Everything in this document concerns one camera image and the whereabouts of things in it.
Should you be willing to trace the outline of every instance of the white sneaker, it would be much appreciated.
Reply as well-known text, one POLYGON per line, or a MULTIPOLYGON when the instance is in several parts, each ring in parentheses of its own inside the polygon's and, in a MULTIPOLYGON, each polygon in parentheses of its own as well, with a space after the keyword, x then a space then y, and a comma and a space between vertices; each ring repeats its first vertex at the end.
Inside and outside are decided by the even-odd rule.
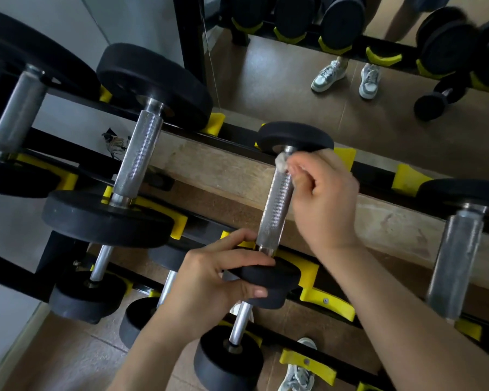
MULTIPOLYGON (((312 339, 303 337, 298 341, 305 346, 317 349, 312 339)), ((278 391, 311 391, 313 383, 315 383, 315 375, 312 372, 297 365, 288 365, 286 377, 278 391)))
POLYGON ((311 84, 311 89, 315 92, 326 91, 335 81, 341 80, 345 76, 346 69, 340 65, 338 60, 334 60, 315 77, 311 84))
MULTIPOLYGON (((237 315, 239 313, 239 308, 241 307, 241 302, 234 304, 234 306, 230 309, 230 314, 237 315)), ((253 322, 253 311, 250 310, 250 316, 248 321, 253 322)))
POLYGON ((380 82, 380 67, 366 63, 360 72, 362 82, 359 86, 359 94, 361 98, 371 100, 375 97, 378 91, 378 83, 380 82))

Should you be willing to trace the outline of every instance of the shoe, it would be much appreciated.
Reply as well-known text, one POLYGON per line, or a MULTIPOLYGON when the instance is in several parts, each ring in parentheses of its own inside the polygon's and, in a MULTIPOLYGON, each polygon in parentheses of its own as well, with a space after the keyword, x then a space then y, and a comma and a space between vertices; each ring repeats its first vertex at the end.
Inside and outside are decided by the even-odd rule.
MULTIPOLYGON (((239 308, 241 307, 241 302, 234 304, 234 306, 230 309, 230 314, 237 315, 239 313, 239 308)), ((253 322, 253 311, 250 310, 250 317, 248 321, 253 322)))
POLYGON ((360 72, 362 82, 359 86, 359 94, 361 98, 371 100, 375 97, 378 91, 378 83, 380 82, 380 67, 366 63, 360 72))
POLYGON ((334 60, 324 67, 311 84, 314 92, 326 91, 335 81, 341 80, 346 76, 346 69, 340 65, 338 60, 334 60))
MULTIPOLYGON (((317 349, 315 342, 307 337, 299 339, 298 342, 317 349)), ((313 383, 315 383, 315 375, 312 372, 297 365, 288 365, 286 377, 278 391, 311 391, 313 383)))

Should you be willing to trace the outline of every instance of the baseboard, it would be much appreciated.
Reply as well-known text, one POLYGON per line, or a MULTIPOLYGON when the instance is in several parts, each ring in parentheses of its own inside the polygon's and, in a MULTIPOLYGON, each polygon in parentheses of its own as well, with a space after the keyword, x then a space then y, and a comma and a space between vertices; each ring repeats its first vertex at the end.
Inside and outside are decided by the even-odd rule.
POLYGON ((0 391, 20 361, 20 358, 22 358, 22 355, 25 353, 32 340, 38 333, 50 311, 51 309, 49 308, 48 304, 40 302, 26 326, 23 328, 22 332, 16 338, 12 347, 9 349, 6 356, 0 363, 0 391))

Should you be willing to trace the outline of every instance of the person's right hand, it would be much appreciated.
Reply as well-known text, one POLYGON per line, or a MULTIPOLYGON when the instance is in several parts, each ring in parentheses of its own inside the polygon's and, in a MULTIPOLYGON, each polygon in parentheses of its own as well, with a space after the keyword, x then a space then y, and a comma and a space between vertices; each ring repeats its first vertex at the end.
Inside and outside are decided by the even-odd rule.
POLYGON ((359 246, 353 227, 359 183, 343 161, 326 149, 296 152, 287 164, 295 223, 313 253, 359 246))

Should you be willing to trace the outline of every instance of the black dumbbell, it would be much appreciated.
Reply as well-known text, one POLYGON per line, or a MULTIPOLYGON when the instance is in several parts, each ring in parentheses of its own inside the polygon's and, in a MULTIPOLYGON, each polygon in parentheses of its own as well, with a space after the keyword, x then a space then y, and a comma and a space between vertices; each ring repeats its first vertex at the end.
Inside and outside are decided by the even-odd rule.
POLYGON ((185 129, 206 126, 212 111, 208 89, 189 71, 148 49, 113 44, 105 50, 98 77, 113 96, 132 97, 144 107, 110 198, 86 192, 52 192, 43 220, 59 233, 104 245, 155 248, 165 244, 173 220, 134 206, 163 119, 185 129))
POLYGON ((272 11, 277 0, 231 0, 232 19, 244 29, 260 25, 272 11))
POLYGON ((341 50, 353 44, 365 24, 365 0, 322 0, 322 42, 341 50))
POLYGON ((455 73, 442 78, 431 93, 415 102, 415 116, 424 122, 440 117, 449 104, 456 103, 467 93, 468 85, 467 74, 455 73))
MULTIPOLYGON (((110 254, 111 250, 102 247, 98 259, 110 254)), ((105 273, 101 265, 96 265, 92 272, 78 271, 62 276, 52 290, 49 306, 61 317, 97 324, 118 309, 126 290, 127 285, 121 278, 105 273)))
POLYGON ((125 311, 119 327, 119 338, 126 347, 132 347, 143 327, 165 301, 187 252, 202 246, 191 240, 171 238, 167 245, 149 250, 152 262, 168 269, 169 272, 159 298, 138 299, 125 311))
POLYGON ((454 325, 462 313, 484 219, 489 218, 489 181, 431 180, 420 186, 417 200, 448 214, 458 209, 447 220, 425 297, 438 315, 454 325))
POLYGON ((444 75, 468 65, 478 38, 478 29, 457 7, 431 13, 416 35, 420 62, 435 75, 444 75))
POLYGON ((275 27, 287 39, 304 35, 315 19, 321 0, 277 0, 275 27))
MULTIPOLYGON (((313 152, 334 147, 333 140, 323 131, 294 122, 263 125, 258 132, 257 144, 262 151, 280 154, 284 158, 297 150, 313 152)), ((292 193, 290 174, 276 168, 255 241, 257 249, 268 256, 274 256, 279 246, 292 193)), ((296 286, 300 278, 299 269, 281 259, 277 259, 276 265, 269 269, 249 266, 234 269, 232 274, 266 286, 272 295, 242 302, 232 328, 217 326, 201 337, 194 357, 194 369, 201 384, 209 391, 255 389, 263 356, 253 338, 245 334, 251 303, 267 308, 281 307, 288 289, 296 286)))
POLYGON ((56 189, 56 174, 16 160, 47 93, 47 85, 99 98, 94 71, 52 39, 0 13, 0 60, 21 71, 0 118, 0 194, 46 197, 56 189))

